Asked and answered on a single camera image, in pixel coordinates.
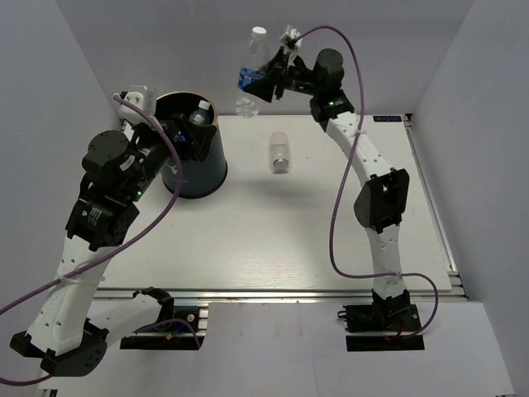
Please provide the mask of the large clear unlabelled bottle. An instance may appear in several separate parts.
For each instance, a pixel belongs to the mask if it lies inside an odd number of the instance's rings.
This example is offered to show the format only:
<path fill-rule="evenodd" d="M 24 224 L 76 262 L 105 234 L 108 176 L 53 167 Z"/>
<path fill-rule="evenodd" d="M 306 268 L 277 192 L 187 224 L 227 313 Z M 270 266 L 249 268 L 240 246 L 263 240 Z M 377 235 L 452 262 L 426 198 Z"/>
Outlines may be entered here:
<path fill-rule="evenodd" d="M 209 125 L 210 117 L 209 110 L 211 104 L 206 100 L 201 100 L 198 104 L 198 108 L 190 115 L 189 121 L 193 125 Z"/>

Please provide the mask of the small clear bottle blue label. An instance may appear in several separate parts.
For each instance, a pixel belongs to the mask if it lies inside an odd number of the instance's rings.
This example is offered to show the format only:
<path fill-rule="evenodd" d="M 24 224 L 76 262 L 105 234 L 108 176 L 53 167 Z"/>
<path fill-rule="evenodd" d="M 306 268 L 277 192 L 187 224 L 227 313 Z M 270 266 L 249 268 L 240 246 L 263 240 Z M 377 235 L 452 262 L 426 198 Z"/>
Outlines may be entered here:
<path fill-rule="evenodd" d="M 254 26 L 251 30 L 250 43 L 245 51 L 245 58 L 240 68 L 237 83 L 236 115 L 244 118 L 256 117 L 260 112 L 261 100 L 246 93 L 243 88 L 254 83 L 263 75 L 262 69 L 271 59 L 266 44 L 267 30 Z"/>

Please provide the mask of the clear bottle with silver cap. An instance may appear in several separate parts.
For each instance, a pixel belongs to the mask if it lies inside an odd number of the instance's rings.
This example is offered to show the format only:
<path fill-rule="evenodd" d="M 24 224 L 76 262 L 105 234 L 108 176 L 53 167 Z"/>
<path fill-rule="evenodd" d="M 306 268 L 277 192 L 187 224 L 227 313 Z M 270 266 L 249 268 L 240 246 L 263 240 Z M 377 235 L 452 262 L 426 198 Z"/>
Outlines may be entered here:
<path fill-rule="evenodd" d="M 288 136 L 284 132 L 274 132 L 269 139 L 269 162 L 275 174 L 286 173 L 291 165 Z"/>

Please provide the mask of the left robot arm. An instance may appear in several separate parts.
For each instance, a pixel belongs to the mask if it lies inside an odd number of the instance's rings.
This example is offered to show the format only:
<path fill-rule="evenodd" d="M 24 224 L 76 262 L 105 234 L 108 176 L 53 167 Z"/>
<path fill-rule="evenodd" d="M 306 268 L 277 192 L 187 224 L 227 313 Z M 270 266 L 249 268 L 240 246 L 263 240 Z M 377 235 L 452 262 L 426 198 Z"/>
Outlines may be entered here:
<path fill-rule="evenodd" d="M 88 310 L 111 259 L 132 244 L 127 232 L 152 181 L 169 160 L 203 159 L 203 144 L 215 133 L 175 114 L 134 122 L 130 136 L 109 130 L 89 142 L 56 276 L 43 288 L 47 297 L 34 323 L 13 335 L 12 350 L 39 359 L 47 377 L 81 377 L 124 337 L 178 322 L 173 297 L 155 287 L 100 315 Z"/>

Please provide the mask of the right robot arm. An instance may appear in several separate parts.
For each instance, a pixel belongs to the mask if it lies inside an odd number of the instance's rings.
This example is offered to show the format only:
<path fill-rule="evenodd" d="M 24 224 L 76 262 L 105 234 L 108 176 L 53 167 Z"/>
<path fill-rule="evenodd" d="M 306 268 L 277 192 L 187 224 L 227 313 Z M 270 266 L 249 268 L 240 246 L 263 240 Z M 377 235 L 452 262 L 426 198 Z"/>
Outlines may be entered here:
<path fill-rule="evenodd" d="M 392 167 L 358 127 L 359 115 L 344 93 L 343 57 L 324 49 L 309 69 L 296 56 L 281 47 L 260 68 L 259 77 L 249 82 L 245 93 L 266 102 L 280 99 L 289 90 L 310 96 L 312 117 L 346 155 L 346 168 L 360 182 L 354 213 L 365 229 L 373 261 L 370 307 L 356 307 L 349 314 L 356 332 L 400 330 L 410 313 L 410 296 L 401 276 L 398 234 L 406 208 L 409 174 Z"/>

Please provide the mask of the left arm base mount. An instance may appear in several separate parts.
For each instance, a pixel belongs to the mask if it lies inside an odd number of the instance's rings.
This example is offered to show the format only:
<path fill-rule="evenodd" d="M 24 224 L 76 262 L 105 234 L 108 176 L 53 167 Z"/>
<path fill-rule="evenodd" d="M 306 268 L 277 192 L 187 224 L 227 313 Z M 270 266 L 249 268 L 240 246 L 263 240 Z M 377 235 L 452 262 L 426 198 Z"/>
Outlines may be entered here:
<path fill-rule="evenodd" d="M 198 334 L 204 328 L 200 326 L 199 306 L 176 304 L 170 293 L 154 287 L 136 291 L 133 297 L 139 294 L 156 299 L 161 304 L 161 312 L 155 326 L 124 337 L 119 345 L 121 350 L 198 351 L 200 349 L 204 336 Z"/>

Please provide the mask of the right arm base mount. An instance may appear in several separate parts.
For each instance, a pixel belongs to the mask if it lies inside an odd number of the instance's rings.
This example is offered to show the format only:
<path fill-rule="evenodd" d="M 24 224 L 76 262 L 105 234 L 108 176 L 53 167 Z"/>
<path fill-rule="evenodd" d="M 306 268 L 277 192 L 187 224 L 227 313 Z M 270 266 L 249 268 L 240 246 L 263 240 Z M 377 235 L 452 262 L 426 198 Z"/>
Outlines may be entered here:
<path fill-rule="evenodd" d="M 417 306 L 384 318 L 374 304 L 343 306 L 336 314 L 345 323 L 348 352 L 423 351 L 422 335 L 412 336 L 422 324 Z"/>

